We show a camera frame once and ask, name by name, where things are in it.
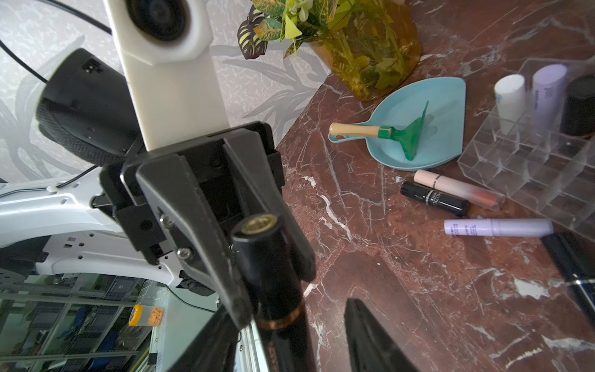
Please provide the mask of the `black lipstick silver band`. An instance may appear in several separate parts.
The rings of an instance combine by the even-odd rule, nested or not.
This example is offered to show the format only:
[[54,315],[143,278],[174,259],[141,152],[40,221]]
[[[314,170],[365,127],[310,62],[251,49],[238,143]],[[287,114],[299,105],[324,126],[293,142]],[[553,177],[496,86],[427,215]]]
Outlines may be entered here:
[[581,311],[594,326],[594,264],[571,232],[540,238]]

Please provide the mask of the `teal plastic dustpan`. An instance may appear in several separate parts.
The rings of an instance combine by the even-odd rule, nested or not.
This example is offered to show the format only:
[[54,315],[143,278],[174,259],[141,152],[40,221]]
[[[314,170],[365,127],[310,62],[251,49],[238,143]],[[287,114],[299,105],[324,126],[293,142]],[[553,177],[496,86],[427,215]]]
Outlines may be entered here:
[[430,169],[463,152],[465,106],[463,79],[425,79],[390,94],[365,122],[331,124],[328,139],[364,140],[373,159],[394,169]]

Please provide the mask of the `black lipstick horizontal top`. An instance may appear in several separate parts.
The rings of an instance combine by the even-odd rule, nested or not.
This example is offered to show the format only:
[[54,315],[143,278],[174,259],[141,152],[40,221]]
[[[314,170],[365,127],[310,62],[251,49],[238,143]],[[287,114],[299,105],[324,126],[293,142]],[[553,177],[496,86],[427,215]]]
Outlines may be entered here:
[[470,208],[470,203],[465,199],[411,181],[404,182],[401,185],[400,192],[407,198],[443,210],[456,217],[465,217]]

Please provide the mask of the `lavender lip balm tube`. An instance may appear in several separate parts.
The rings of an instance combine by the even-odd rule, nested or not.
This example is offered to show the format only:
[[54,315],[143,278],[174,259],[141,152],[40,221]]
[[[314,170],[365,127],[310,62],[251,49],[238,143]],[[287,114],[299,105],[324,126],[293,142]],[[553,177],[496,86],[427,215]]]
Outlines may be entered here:
[[559,111],[568,68],[564,64],[550,64],[532,77],[533,125],[540,131],[551,130]]

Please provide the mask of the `small lavender lip tube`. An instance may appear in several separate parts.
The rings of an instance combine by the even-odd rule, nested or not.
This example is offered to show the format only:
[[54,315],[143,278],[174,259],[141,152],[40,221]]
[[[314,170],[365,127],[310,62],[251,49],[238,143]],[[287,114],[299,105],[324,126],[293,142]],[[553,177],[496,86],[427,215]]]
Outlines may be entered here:
[[554,227],[549,219],[450,219],[444,231],[463,237],[541,238],[554,233]]

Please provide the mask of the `clear acrylic lipstick organizer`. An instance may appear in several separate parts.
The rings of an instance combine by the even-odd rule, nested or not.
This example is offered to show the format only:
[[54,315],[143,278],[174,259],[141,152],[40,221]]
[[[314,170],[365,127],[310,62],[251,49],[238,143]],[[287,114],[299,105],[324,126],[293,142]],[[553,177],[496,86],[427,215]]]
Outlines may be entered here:
[[565,95],[559,96],[550,127],[537,126],[532,118],[533,76],[554,64],[567,68],[564,86],[594,73],[592,60],[526,59],[517,71],[525,78],[524,112],[511,122],[492,109],[458,165],[470,180],[593,240],[594,136],[579,138],[561,132]]

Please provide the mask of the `pink lip gloss upper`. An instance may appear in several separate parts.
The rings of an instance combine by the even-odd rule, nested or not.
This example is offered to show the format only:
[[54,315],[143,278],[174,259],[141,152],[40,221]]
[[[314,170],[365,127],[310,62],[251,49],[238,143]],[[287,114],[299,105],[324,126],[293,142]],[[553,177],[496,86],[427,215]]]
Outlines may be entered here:
[[486,188],[458,181],[427,170],[417,170],[414,181],[440,192],[466,199],[468,202],[485,209],[498,211],[505,202],[505,196]]

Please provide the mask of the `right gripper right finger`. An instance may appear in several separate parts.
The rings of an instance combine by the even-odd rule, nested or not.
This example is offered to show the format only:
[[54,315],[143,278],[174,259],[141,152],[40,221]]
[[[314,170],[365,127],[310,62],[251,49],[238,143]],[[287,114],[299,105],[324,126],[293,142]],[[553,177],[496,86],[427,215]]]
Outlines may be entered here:
[[352,371],[416,372],[418,370],[363,301],[347,299],[344,322]]

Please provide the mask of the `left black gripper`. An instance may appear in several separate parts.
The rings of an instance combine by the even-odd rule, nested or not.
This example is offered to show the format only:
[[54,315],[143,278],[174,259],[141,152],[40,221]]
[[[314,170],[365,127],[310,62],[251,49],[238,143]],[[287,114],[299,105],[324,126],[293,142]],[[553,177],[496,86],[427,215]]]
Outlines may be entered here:
[[[250,324],[253,310],[238,268],[232,263],[229,235],[242,218],[269,213],[279,216],[292,243],[297,276],[316,278],[315,252],[279,189],[284,186],[280,154],[271,126],[251,122],[154,153],[135,144],[133,152],[104,164],[101,195],[91,207],[122,227],[135,250],[155,265],[166,254],[167,238],[194,252],[183,261],[185,272],[211,285],[238,329]],[[156,217],[166,215],[166,230]]]

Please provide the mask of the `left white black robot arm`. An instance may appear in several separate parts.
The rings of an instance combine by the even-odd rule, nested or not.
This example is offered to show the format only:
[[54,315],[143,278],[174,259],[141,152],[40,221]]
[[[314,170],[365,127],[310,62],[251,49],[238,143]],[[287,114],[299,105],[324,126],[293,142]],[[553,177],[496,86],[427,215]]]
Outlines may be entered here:
[[94,164],[1,191],[1,276],[92,273],[219,293],[241,324],[307,318],[313,251],[284,204],[271,127],[251,122],[147,153],[124,77],[79,48],[50,78],[41,132]]

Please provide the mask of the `black lipstick gold band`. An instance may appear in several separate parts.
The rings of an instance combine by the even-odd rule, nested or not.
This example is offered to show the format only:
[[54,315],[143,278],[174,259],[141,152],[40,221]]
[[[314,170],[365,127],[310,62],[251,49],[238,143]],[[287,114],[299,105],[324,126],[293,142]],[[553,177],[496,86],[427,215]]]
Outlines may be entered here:
[[315,371],[301,280],[283,220],[252,215],[232,231],[236,262],[270,371]]

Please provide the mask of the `white lip balm tube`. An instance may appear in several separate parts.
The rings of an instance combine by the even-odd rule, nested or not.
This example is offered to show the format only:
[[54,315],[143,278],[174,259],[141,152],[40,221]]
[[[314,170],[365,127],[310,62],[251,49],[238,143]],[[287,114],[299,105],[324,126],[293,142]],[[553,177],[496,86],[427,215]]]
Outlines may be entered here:
[[494,94],[500,131],[508,135],[514,131],[525,111],[525,77],[521,74],[509,74],[501,78],[494,85]]

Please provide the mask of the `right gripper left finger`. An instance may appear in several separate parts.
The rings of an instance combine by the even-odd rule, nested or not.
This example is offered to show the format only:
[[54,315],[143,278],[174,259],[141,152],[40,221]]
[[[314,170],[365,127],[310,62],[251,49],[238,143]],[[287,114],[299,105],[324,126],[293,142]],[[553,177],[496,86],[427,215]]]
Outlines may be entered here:
[[220,307],[170,367],[174,372],[233,372],[240,331]]

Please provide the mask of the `artificial plant in amber vase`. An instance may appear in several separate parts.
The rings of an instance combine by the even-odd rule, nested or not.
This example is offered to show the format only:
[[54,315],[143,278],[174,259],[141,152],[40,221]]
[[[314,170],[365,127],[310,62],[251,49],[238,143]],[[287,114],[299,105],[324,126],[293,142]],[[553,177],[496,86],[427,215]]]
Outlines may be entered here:
[[254,1],[237,31],[246,60],[289,41],[285,57],[307,44],[362,101],[385,96],[412,73],[422,45],[406,1]]

